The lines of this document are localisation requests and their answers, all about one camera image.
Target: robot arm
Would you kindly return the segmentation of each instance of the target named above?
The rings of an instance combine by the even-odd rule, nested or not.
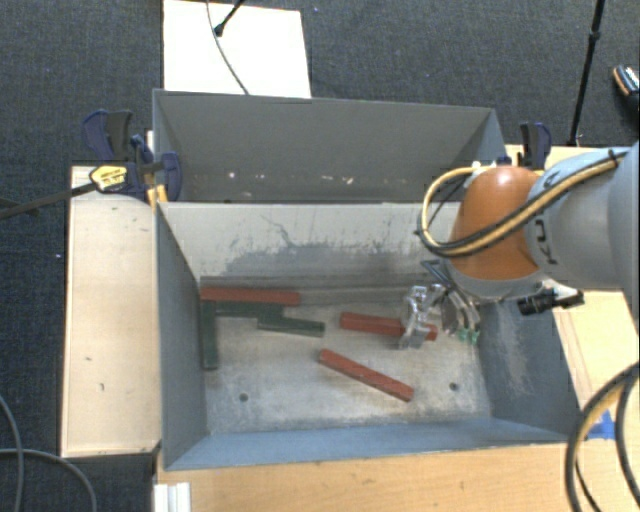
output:
[[[431,198],[461,175],[467,191],[450,239],[437,242],[428,229]],[[622,290],[637,325],[638,200],[638,143],[570,158],[542,175],[511,166],[456,169],[427,191],[420,235],[439,257],[434,277],[467,309],[519,299],[526,314],[575,302],[545,290],[552,279],[572,289]]]

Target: blue clamp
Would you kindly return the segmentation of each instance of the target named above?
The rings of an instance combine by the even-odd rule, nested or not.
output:
[[[104,193],[124,194],[146,201],[152,187],[144,182],[145,174],[164,173],[164,185],[169,201],[176,201],[182,189],[182,168],[175,151],[163,153],[160,162],[154,163],[154,155],[141,135],[129,138],[129,122],[132,113],[124,110],[108,112],[97,110],[82,123],[82,138],[101,163],[118,162],[127,170],[125,187]]]

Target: black tripod stand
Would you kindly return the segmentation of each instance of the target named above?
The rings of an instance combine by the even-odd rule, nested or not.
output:
[[[596,10],[593,13],[593,21],[591,22],[591,32],[589,32],[589,46],[587,47],[587,57],[584,61],[584,67],[582,68],[582,80],[580,81],[580,90],[578,92],[578,99],[576,100],[576,110],[573,114],[573,123],[571,124],[571,132],[569,133],[569,140],[567,140],[567,146],[577,146],[577,133],[578,124],[580,123],[580,116],[582,114],[582,105],[584,103],[584,95],[587,91],[587,82],[589,81],[589,73],[591,71],[591,62],[593,61],[593,53],[596,49],[596,43],[600,39],[600,22],[602,21],[602,12],[604,11],[605,0],[598,0],[596,3]]]

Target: white plywood board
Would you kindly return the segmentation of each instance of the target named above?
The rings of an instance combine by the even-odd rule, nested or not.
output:
[[[214,26],[230,10],[211,3]],[[242,6],[219,39],[250,94],[311,97],[298,11]],[[164,2],[164,87],[242,94],[215,45],[204,2]]]
[[[73,184],[89,168],[74,168]],[[61,453],[151,451],[160,439],[152,213],[92,192],[71,202]]]

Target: red block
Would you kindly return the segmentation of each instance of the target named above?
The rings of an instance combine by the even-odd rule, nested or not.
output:
[[[397,318],[360,315],[358,313],[342,313],[340,315],[340,327],[350,331],[385,334],[396,338],[404,334],[404,326]]]
[[[221,302],[260,302],[299,306],[300,294],[291,290],[269,290],[260,288],[200,288],[200,300]]]
[[[405,402],[410,402],[413,398],[413,388],[411,386],[347,359],[332,350],[326,348],[321,350],[318,362],[327,368],[331,368]]]

